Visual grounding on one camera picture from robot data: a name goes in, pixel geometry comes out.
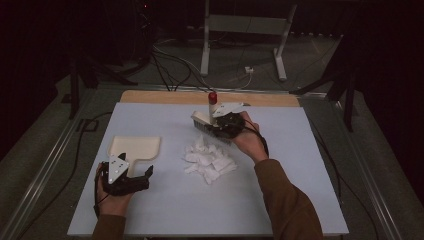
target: dark background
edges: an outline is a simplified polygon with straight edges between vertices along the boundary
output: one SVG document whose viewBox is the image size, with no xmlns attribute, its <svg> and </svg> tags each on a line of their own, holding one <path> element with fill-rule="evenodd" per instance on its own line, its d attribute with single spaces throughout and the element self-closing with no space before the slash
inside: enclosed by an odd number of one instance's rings
<svg viewBox="0 0 424 240">
<path fill-rule="evenodd" d="M 203 24 L 202 1 L 143 2 L 149 4 L 149 9 L 144 9 L 143 13 L 150 17 L 151 27 L 160 27 L 176 38 L 189 37 L 187 26 L 197 28 Z M 251 4 L 211 2 L 211 12 L 237 11 L 249 15 L 253 6 L 253 14 L 258 16 L 286 13 L 280 10 L 286 9 L 283 7 L 264 7 L 270 4 L 279 6 L 283 3 L 281 1 L 260 1 L 260 6 L 254 1 Z M 119 64 L 124 58 L 134 57 L 123 47 L 128 36 L 125 29 L 119 28 L 125 26 L 125 21 L 131 21 L 128 17 L 134 14 L 134 1 L 120 3 L 112 6 L 113 2 L 109 0 L 1 1 L 0 102 L 3 109 L 1 126 L 5 134 L 1 138 L 0 158 L 57 95 L 54 84 L 69 74 L 70 40 L 86 48 L 92 57 L 105 62 Z M 421 1 L 310 0 L 298 5 L 291 29 L 296 36 L 312 33 L 337 38 L 344 35 L 324 76 L 346 66 L 354 69 L 356 90 L 364 94 L 368 107 L 422 202 L 423 14 Z M 112 34 L 118 31 L 117 28 L 123 31 L 120 38 Z M 144 54 L 148 54 L 148 50 L 139 46 L 135 57 Z"/>
</svg>

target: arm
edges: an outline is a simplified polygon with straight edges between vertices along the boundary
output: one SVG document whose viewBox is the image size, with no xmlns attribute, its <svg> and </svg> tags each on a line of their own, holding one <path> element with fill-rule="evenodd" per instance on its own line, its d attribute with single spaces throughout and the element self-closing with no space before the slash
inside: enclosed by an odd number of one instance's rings
<svg viewBox="0 0 424 240">
<path fill-rule="evenodd" d="M 246 112 L 241 115 L 247 127 L 259 131 L 259 125 Z M 243 131 L 232 141 L 255 163 L 274 239 L 322 239 L 321 225 L 311 201 L 290 183 L 281 164 L 269 159 L 258 136 Z"/>
<path fill-rule="evenodd" d="M 123 239 L 125 230 L 125 215 L 128 204 L 134 194 L 125 196 L 110 196 L 103 191 L 101 178 L 97 182 L 97 195 L 100 215 L 93 231 L 93 240 L 116 240 Z"/>
</svg>

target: person's right hand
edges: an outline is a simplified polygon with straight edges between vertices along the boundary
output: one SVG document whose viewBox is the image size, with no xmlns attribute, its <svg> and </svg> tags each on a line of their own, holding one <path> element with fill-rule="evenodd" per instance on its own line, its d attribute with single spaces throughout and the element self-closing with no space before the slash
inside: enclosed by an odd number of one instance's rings
<svg viewBox="0 0 424 240">
<path fill-rule="evenodd" d="M 246 121 L 246 127 L 259 132 L 259 125 L 257 123 L 254 123 L 250 119 L 249 114 L 247 114 L 247 112 L 241 112 L 240 115 Z M 255 163 L 269 158 L 266 154 L 264 145 L 259 136 L 247 129 L 244 129 L 237 137 L 231 140 L 243 153 L 249 156 Z"/>
</svg>

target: table surface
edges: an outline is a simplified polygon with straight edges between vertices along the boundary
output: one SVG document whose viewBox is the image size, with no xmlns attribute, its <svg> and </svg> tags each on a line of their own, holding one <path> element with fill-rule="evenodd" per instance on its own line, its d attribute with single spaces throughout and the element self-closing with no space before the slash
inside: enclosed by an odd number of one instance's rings
<svg viewBox="0 0 424 240">
<path fill-rule="evenodd" d="M 241 110 L 248 111 L 261 126 L 267 126 L 261 132 L 268 141 L 270 155 L 282 163 L 292 183 L 310 197 L 324 234 L 347 233 L 328 173 L 296 97 L 218 93 L 218 100 L 238 100 L 252 105 Z M 277 106 L 265 107 L 268 101 Z M 184 172 L 189 166 L 182 160 L 184 149 L 200 135 L 193 127 L 190 115 L 194 110 L 207 112 L 205 102 L 207 94 L 199 92 L 125 92 L 115 107 L 68 234 L 91 235 L 96 223 L 92 211 L 92 179 L 97 164 L 108 158 L 111 139 L 119 135 L 162 138 L 158 157 L 136 166 L 136 176 L 142 175 L 150 165 L 154 165 L 154 174 L 150 188 L 135 194 L 131 201 L 126 234 L 152 237 L 270 236 L 270 221 L 253 163 L 236 146 L 221 146 L 213 138 L 207 138 L 208 142 L 226 148 L 238 165 L 235 171 L 221 176 L 211 185 L 198 174 Z"/>
</svg>

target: white paper pieces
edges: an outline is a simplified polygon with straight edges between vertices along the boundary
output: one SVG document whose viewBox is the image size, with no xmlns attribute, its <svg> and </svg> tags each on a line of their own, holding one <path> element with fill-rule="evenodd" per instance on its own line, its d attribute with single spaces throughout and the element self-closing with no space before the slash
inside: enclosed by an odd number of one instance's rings
<svg viewBox="0 0 424 240">
<path fill-rule="evenodd" d="M 192 163 L 185 172 L 198 172 L 208 184 L 237 168 L 234 160 L 224 149 L 208 145 L 203 135 L 200 135 L 192 146 L 186 147 L 184 160 Z"/>
</svg>

